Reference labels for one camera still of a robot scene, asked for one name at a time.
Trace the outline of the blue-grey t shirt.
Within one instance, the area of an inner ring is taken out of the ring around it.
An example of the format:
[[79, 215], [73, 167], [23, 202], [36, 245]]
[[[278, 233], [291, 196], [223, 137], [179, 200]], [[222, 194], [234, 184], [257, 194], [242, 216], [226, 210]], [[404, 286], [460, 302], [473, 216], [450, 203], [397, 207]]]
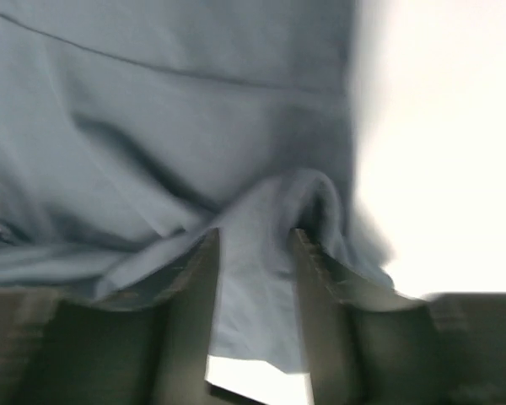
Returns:
[[0, 1], [0, 286], [170, 286], [222, 243], [210, 352], [305, 371], [288, 235], [350, 234], [353, 1]]

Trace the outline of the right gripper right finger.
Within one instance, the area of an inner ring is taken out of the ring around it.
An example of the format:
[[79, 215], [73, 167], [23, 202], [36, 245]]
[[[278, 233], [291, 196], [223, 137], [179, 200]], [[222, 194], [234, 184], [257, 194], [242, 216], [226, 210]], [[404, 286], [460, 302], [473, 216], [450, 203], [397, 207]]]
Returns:
[[317, 404], [506, 404], [506, 293], [409, 299], [293, 232]]

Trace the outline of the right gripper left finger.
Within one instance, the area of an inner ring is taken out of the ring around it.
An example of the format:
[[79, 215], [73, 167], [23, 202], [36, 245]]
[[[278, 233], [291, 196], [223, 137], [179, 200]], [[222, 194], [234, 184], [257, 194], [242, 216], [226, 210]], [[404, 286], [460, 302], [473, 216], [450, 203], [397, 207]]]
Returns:
[[53, 288], [0, 288], [0, 404], [206, 404], [220, 239], [93, 305]]

